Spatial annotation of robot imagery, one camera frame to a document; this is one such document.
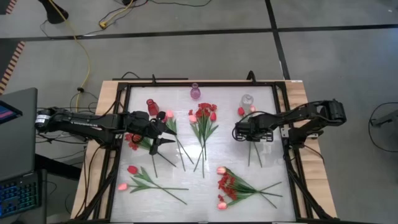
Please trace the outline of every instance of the concrete floor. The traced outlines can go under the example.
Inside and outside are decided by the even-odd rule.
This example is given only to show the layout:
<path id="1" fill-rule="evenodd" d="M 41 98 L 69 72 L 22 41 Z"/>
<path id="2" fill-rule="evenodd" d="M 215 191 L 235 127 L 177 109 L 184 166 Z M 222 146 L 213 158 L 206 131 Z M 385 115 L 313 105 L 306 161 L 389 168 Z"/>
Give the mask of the concrete floor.
<path id="1" fill-rule="evenodd" d="M 203 4 L 205 0 L 186 0 Z M 97 30 L 96 22 L 119 5 L 113 1 L 56 1 L 71 15 L 78 34 Z M 278 27 L 397 24 L 394 1 L 278 0 L 271 1 Z M 0 16 L 0 37 L 42 37 L 45 20 L 38 2 L 19 0 L 10 16 Z M 206 7 L 156 5 L 134 9 L 101 34 L 176 30 L 270 28 L 263 0 L 213 0 Z M 70 35 L 65 24 L 46 24 L 49 35 Z M 398 29 L 280 33 L 290 77 L 303 80 L 309 100 L 336 98 L 344 103 L 348 122 L 326 128 L 320 138 L 331 192 L 339 218 L 358 222 L 398 223 L 398 155 L 375 148 L 367 134 L 372 110 L 397 101 Z M 103 80 L 132 71 L 141 77 L 197 79 L 283 79 L 272 33 L 83 40 L 92 74 L 86 90 L 98 95 Z M 68 106 L 86 73 L 84 52 L 72 40 L 27 42 L 6 92 L 39 89 L 39 105 Z M 83 97 L 81 105 L 94 101 Z M 377 115 L 396 107 L 380 110 Z M 397 148 L 391 127 L 374 130 L 376 141 Z M 61 157 L 81 146 L 38 144 L 37 151 Z M 66 160 L 71 164 L 79 155 Z M 68 194 L 76 182 L 58 183 L 49 198 L 49 220 L 63 220 Z"/>

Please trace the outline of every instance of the pink glass vase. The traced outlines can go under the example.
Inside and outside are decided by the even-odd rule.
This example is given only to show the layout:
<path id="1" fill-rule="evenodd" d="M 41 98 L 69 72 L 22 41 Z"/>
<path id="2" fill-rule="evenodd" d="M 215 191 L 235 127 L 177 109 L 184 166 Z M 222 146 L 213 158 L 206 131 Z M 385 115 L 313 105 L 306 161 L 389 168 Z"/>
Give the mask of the pink glass vase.
<path id="1" fill-rule="evenodd" d="M 191 97 L 193 99 L 198 99 L 200 97 L 199 85 L 197 83 L 192 83 Z"/>
<path id="2" fill-rule="evenodd" d="M 148 105 L 148 112 L 149 115 L 155 116 L 157 113 L 159 113 L 159 106 L 153 101 L 153 99 L 147 100 L 147 105 Z"/>

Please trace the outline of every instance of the pink tulip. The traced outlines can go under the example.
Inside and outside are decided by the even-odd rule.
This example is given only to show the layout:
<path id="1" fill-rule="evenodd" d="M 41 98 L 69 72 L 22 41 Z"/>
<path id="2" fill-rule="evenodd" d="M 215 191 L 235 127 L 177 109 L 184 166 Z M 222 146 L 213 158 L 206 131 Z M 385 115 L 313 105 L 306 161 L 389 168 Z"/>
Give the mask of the pink tulip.
<path id="1" fill-rule="evenodd" d="M 217 168 L 217 174 L 224 175 L 225 173 L 226 173 L 226 168 L 225 167 Z"/>
<path id="2" fill-rule="evenodd" d="M 167 115 L 167 118 L 173 118 L 174 117 L 174 114 L 173 114 L 172 110 L 167 110 L 166 111 L 166 115 Z"/>
<path id="3" fill-rule="evenodd" d="M 242 107 L 238 108 L 238 115 L 240 116 L 244 115 L 244 109 Z"/>
<path id="4" fill-rule="evenodd" d="M 192 123 L 196 123 L 198 120 L 197 120 L 197 117 L 195 115 L 190 115 L 189 116 L 189 121 L 191 121 Z"/>
<path id="5" fill-rule="evenodd" d="M 126 183 L 119 184 L 118 190 L 127 190 L 127 184 Z"/>
<path id="6" fill-rule="evenodd" d="M 226 210 L 227 204 L 226 204 L 225 202 L 220 202 L 220 203 L 217 205 L 217 208 L 218 208 L 219 210 Z"/>
<path id="7" fill-rule="evenodd" d="M 210 121 L 216 121 L 217 120 L 217 115 L 216 113 L 212 112 L 210 116 Z"/>

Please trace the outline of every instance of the black metal frame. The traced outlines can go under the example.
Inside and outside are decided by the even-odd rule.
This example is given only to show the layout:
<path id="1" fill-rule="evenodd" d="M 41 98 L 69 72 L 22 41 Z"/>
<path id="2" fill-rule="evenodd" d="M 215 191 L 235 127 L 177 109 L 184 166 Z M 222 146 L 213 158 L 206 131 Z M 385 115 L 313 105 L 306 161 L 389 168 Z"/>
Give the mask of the black metal frame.
<path id="1" fill-rule="evenodd" d="M 197 82 L 200 86 L 269 86 L 272 88 L 272 93 L 274 95 L 274 103 L 275 103 L 275 109 L 277 113 L 281 112 L 281 108 L 280 108 L 280 103 L 279 103 L 279 97 L 278 97 L 278 89 L 281 90 L 282 92 L 282 97 L 283 97 L 283 101 L 284 101 L 284 105 L 286 110 L 290 109 L 289 106 L 289 100 L 287 97 L 287 91 L 286 91 L 286 85 L 285 82 L 258 82 L 256 80 L 256 77 L 254 75 L 254 73 L 252 71 L 249 72 L 249 75 L 247 77 L 247 80 L 251 80 L 251 82 Z M 125 111 L 127 111 L 128 106 L 129 106 L 129 99 L 130 99 L 130 94 L 131 94 L 131 88 L 135 87 L 135 86 L 139 86 L 139 87 L 147 87 L 147 86 L 191 86 L 193 82 L 168 82 L 168 83 L 162 83 L 162 82 L 156 82 L 155 77 L 152 77 L 152 82 L 150 83 L 129 83 L 129 82 L 121 82 L 118 84 L 118 94 L 116 95 L 116 102 L 120 102 L 121 99 L 121 90 L 124 90 L 126 93 L 126 97 L 124 99 L 124 109 Z M 115 106 L 114 109 L 114 113 L 117 113 L 117 108 L 118 106 Z M 285 145 L 286 142 L 282 141 L 283 144 L 283 148 L 284 148 L 284 154 L 286 154 L 287 156 L 289 156 L 289 146 Z M 114 162 L 117 163 L 117 166 L 119 165 L 119 160 L 120 160 L 120 153 L 121 150 L 116 149 L 116 155 L 114 158 Z M 110 152 L 107 151 L 105 154 L 105 158 L 104 158 L 104 164 L 103 164 L 103 168 L 101 171 L 101 179 L 100 179 L 100 183 L 99 186 L 101 186 L 105 180 L 106 177 L 106 173 L 108 170 L 108 165 L 109 165 L 109 160 L 110 160 Z M 300 167 L 300 169 L 298 169 L 298 174 L 300 176 L 300 178 L 302 178 L 304 176 L 303 173 L 303 169 L 302 169 L 302 164 L 301 164 L 301 158 L 300 156 L 298 156 L 296 158 L 296 165 L 297 167 Z M 295 188 L 295 184 L 293 182 L 293 180 L 289 177 L 289 185 L 290 185 L 290 193 L 292 196 L 292 201 L 293 201 L 293 208 L 294 208 L 294 212 L 295 212 L 295 218 L 299 219 L 301 218 L 300 216 L 300 209 L 299 209 L 299 203 L 298 203 L 298 196 L 297 196 L 297 192 L 296 192 L 296 188 Z M 113 206 L 113 198 L 114 198 L 114 190 L 116 188 L 116 178 L 112 181 L 111 183 L 111 187 L 110 187 L 110 191 L 109 191 L 109 195 L 108 195 L 108 204 L 106 206 L 106 218 L 110 218 L 111 216 L 111 211 L 112 211 L 112 206 Z M 306 209 L 309 208 L 310 206 L 308 205 L 308 203 L 305 201 L 305 205 L 306 205 Z M 99 210 L 100 210 L 100 206 L 101 204 L 97 204 L 97 207 L 95 208 L 95 212 L 94 212 L 94 218 L 98 218 L 99 215 Z"/>

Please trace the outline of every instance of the small vase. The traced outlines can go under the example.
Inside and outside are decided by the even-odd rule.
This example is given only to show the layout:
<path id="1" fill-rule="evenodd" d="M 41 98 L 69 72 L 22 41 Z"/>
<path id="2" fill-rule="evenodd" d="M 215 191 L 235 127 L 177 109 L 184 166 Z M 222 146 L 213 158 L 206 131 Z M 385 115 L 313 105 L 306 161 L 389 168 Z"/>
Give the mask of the small vase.
<path id="1" fill-rule="evenodd" d="M 250 106 L 253 104 L 254 98 L 251 95 L 245 94 L 242 96 L 241 106 L 245 112 L 250 111 Z"/>
<path id="2" fill-rule="evenodd" d="M 200 97 L 199 85 L 197 83 L 192 83 L 191 97 L 195 100 Z"/>
<path id="3" fill-rule="evenodd" d="M 155 116 L 159 113 L 159 106 L 153 101 L 153 99 L 147 100 L 147 105 L 148 105 L 148 112 L 149 115 Z"/>

